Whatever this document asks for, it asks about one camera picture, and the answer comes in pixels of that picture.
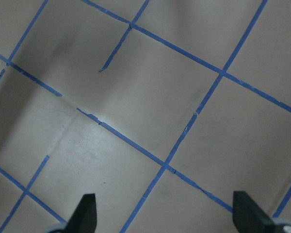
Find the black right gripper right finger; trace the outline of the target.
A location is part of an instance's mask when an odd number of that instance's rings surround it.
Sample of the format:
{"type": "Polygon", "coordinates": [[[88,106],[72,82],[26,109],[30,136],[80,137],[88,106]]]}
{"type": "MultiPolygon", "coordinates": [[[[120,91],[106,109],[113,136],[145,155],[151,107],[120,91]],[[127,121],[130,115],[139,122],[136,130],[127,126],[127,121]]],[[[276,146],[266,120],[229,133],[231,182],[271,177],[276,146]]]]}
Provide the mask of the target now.
{"type": "Polygon", "coordinates": [[[232,220],[239,233],[272,233],[275,223],[245,191],[233,192],[232,220]]]}

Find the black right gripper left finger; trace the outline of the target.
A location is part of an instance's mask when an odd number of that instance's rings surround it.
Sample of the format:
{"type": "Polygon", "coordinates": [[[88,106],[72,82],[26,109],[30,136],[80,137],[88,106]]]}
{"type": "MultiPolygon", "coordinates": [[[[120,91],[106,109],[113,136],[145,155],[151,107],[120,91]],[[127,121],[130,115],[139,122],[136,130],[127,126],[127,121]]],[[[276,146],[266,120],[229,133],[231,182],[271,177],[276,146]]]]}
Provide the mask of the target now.
{"type": "Polygon", "coordinates": [[[94,233],[97,227],[96,196],[84,194],[65,226],[66,233],[94,233]]]}

